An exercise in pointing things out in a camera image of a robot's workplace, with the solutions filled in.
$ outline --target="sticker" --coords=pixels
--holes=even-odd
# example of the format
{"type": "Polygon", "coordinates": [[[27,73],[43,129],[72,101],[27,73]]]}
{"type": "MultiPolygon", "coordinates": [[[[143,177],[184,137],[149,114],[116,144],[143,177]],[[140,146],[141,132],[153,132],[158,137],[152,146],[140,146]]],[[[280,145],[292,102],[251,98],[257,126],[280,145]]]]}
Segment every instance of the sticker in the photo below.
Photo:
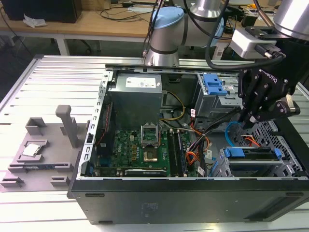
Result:
{"type": "Polygon", "coordinates": [[[195,109],[191,109],[191,117],[195,117],[195,109]]]}
{"type": "Polygon", "coordinates": [[[30,167],[26,167],[26,169],[39,169],[39,167],[37,167],[37,166],[30,166],[30,167]]]}
{"type": "Polygon", "coordinates": [[[205,171],[201,167],[198,167],[197,172],[200,173],[202,176],[205,176],[205,171]]]}
{"type": "Polygon", "coordinates": [[[126,87],[130,88],[155,88],[155,78],[128,77],[126,87]]]}
{"type": "Polygon", "coordinates": [[[206,154],[205,157],[211,160],[212,159],[212,151],[211,150],[207,150],[207,154],[206,154]]]}
{"type": "Polygon", "coordinates": [[[234,90],[232,86],[224,86],[225,90],[234,90]]]}

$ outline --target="black box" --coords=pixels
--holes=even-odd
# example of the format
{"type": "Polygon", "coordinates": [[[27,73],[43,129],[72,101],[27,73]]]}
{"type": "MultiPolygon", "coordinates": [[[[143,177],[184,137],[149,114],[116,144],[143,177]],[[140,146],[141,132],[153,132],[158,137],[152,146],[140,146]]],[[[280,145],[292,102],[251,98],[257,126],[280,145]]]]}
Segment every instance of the black box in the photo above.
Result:
{"type": "Polygon", "coordinates": [[[34,19],[75,23],[82,13],[81,0],[2,0],[10,20],[34,19]]]}

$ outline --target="desk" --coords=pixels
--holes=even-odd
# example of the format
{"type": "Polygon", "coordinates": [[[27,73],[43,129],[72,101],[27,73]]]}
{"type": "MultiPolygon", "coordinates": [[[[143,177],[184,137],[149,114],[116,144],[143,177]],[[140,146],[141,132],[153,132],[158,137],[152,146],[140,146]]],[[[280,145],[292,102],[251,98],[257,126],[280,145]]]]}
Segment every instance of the desk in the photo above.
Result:
{"type": "MultiPolygon", "coordinates": [[[[108,12],[115,14],[125,11],[123,9],[111,9],[108,12]]],[[[148,31],[148,22],[144,20],[136,22],[117,22],[102,18],[95,11],[83,11],[76,23],[47,22],[46,27],[31,28],[22,21],[11,21],[5,15],[5,19],[18,36],[40,37],[56,39],[60,54],[70,55],[66,39],[96,40],[98,41],[126,41],[143,42],[148,31]]],[[[123,12],[111,15],[113,18],[123,18],[135,15],[134,12],[123,12]]],[[[149,21],[149,14],[142,14],[141,17],[149,21]]],[[[12,36],[13,33],[0,18],[0,35],[12,36]]]]}
{"type": "MultiPolygon", "coordinates": [[[[59,123],[58,104],[70,104],[77,123],[91,119],[98,89],[107,63],[142,64],[141,58],[60,57],[34,59],[0,103],[0,181],[24,136],[29,116],[41,116],[46,123],[59,123]]],[[[242,64],[242,61],[215,61],[216,64],[242,64]]],[[[204,60],[180,59],[181,67],[206,68],[204,60]]],[[[297,86],[293,99],[302,108],[302,117],[290,121],[300,131],[308,126],[308,92],[297,86]]],[[[306,131],[301,134],[308,142],[306,131]]],[[[94,226],[75,200],[65,191],[0,193],[1,232],[235,232],[309,229],[309,203],[273,222],[201,223],[94,226]]]]}

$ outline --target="wooden table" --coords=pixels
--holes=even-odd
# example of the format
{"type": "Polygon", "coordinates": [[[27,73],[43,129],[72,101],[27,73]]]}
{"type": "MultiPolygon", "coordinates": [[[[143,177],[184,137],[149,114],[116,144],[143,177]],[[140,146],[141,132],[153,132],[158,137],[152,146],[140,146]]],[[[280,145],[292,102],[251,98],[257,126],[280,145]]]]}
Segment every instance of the wooden table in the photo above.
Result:
{"type": "MultiPolygon", "coordinates": [[[[127,8],[110,9],[108,13],[112,18],[124,18],[136,15],[134,12],[123,12],[127,8]]],[[[143,42],[147,31],[148,22],[151,13],[142,14],[140,17],[147,20],[135,22],[118,22],[105,19],[99,15],[100,11],[83,11],[76,23],[47,22],[45,27],[31,28],[23,21],[12,21],[5,15],[5,19],[18,36],[22,37],[41,37],[56,39],[60,54],[70,55],[66,39],[96,40],[98,50],[100,50],[99,41],[126,41],[143,42]]],[[[0,35],[12,36],[13,33],[5,25],[3,19],[0,19],[0,35]]]]}

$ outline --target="connector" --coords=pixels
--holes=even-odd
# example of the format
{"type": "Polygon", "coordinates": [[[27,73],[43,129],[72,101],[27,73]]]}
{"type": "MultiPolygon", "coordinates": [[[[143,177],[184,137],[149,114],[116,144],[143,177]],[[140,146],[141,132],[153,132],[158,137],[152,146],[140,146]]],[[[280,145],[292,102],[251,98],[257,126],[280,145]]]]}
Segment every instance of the connector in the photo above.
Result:
{"type": "Polygon", "coordinates": [[[286,57],[281,50],[273,44],[257,44],[255,50],[268,59],[277,58],[278,56],[286,57]]]}

